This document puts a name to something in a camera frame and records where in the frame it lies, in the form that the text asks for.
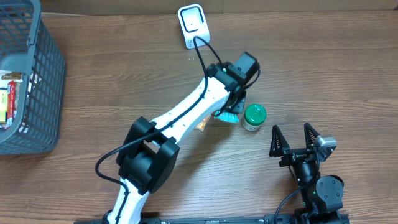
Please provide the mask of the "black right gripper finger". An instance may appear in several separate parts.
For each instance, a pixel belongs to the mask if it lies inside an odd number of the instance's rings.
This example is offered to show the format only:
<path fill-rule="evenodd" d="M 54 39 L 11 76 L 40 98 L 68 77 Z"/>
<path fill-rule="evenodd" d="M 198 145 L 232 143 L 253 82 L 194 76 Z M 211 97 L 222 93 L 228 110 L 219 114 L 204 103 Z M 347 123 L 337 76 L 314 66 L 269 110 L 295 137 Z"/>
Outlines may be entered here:
<path fill-rule="evenodd" d="M 278 125 L 272 127 L 272 140 L 269 150 L 270 157 L 282 157 L 290 149 Z"/>
<path fill-rule="evenodd" d="M 320 135 L 310 123 L 304 124 L 306 148 L 318 147 L 316 138 Z"/>

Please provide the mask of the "teal wet wipes pack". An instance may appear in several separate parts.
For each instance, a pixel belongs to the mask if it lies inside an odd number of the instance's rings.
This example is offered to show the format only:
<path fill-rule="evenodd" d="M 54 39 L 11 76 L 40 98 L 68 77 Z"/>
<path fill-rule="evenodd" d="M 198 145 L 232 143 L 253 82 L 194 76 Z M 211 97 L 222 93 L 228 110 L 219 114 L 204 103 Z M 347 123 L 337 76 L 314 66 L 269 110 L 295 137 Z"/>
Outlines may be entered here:
<path fill-rule="evenodd" d="M 238 123 L 239 118 L 236 114 L 232 114 L 229 112 L 221 112 L 221 111 L 216 111 L 214 114 L 214 119 L 220 120 L 225 123 Z"/>

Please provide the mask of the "green lid jar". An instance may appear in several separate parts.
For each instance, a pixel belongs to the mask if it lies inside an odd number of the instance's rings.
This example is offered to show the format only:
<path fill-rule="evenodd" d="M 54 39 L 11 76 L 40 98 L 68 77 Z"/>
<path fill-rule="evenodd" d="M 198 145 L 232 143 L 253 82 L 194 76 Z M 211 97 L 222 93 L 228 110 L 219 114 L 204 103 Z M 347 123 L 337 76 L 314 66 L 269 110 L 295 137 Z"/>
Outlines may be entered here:
<path fill-rule="evenodd" d="M 260 104 L 249 105 L 243 114 L 241 124 L 247 131 L 257 131 L 266 120 L 267 111 Z"/>

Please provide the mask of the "orange tissue pack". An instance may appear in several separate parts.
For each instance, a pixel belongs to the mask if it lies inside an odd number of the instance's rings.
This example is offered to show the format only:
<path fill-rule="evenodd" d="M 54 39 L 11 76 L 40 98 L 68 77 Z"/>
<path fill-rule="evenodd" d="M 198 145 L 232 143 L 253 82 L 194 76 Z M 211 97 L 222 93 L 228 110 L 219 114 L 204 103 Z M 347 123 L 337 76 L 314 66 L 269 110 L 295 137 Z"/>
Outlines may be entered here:
<path fill-rule="evenodd" d="M 206 125 L 208 124 L 209 120 L 211 118 L 211 114 L 203 118 L 195 127 L 195 129 L 204 132 Z"/>

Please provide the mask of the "beige snack pouch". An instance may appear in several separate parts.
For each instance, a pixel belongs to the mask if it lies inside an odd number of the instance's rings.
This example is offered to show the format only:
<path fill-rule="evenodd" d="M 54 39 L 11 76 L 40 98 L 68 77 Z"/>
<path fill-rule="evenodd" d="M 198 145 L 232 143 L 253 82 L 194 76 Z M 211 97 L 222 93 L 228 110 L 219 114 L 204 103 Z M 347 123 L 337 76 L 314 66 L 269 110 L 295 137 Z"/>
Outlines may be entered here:
<path fill-rule="evenodd" d="M 1 74 L 1 80 L 22 82 L 22 73 L 21 72 L 12 72 L 12 71 L 8 71 L 8 70 L 1 70 L 0 74 Z"/>

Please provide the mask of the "red snack stick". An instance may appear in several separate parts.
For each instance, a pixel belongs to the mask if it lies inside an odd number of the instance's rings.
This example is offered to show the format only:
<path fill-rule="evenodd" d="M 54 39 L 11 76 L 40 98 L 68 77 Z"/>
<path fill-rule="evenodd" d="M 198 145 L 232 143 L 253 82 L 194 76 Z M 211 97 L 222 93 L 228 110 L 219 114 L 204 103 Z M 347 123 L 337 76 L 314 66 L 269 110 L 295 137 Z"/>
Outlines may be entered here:
<path fill-rule="evenodd" d="M 14 119 L 14 107 L 15 107 L 15 91 L 16 83 L 15 81 L 10 81 L 7 86 L 7 128 L 12 125 Z"/>

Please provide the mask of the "yellow snack stick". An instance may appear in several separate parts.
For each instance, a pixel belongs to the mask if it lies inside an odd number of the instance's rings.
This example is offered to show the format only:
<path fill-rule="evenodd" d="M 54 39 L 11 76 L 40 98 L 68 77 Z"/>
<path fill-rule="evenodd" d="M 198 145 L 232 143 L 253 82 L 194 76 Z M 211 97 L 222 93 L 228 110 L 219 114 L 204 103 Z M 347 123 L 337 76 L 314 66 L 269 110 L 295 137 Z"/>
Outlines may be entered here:
<path fill-rule="evenodd" d="M 7 120 L 7 104 L 8 104 L 8 94 L 7 90 L 0 89 L 0 122 L 5 123 Z"/>

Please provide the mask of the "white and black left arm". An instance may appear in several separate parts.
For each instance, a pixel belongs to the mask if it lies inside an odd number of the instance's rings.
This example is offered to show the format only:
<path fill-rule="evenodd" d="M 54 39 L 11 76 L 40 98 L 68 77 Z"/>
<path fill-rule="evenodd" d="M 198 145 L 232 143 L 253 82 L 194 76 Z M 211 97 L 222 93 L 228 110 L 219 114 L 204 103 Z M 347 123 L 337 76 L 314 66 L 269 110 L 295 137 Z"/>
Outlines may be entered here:
<path fill-rule="evenodd" d="M 258 64 L 243 62 L 211 64 L 200 84 L 177 106 L 149 121 L 133 122 L 122 146 L 103 156 L 116 156 L 119 195 L 103 223 L 139 223 L 142 208 L 171 175 L 179 144 L 208 115 L 231 111 L 246 96 L 249 80 Z"/>

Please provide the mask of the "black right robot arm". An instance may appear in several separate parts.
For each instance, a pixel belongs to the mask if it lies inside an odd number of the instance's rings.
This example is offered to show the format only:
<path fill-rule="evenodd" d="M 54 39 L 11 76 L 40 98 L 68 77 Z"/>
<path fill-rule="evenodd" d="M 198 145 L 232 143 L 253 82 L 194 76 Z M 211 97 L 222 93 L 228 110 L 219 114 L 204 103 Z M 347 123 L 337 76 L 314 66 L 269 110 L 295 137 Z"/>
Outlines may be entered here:
<path fill-rule="evenodd" d="M 272 127 L 269 150 L 271 157 L 279 157 L 279 166 L 287 167 L 298 189 L 286 196 L 277 207 L 273 222 L 277 223 L 283 205 L 300 193 L 303 207 L 289 217 L 289 223 L 349 223 L 343 208 L 343 180 L 337 175 L 321 176 L 320 165 L 335 151 L 337 141 L 333 136 L 322 136 L 310 123 L 304 124 L 305 147 L 291 149 L 277 125 Z"/>

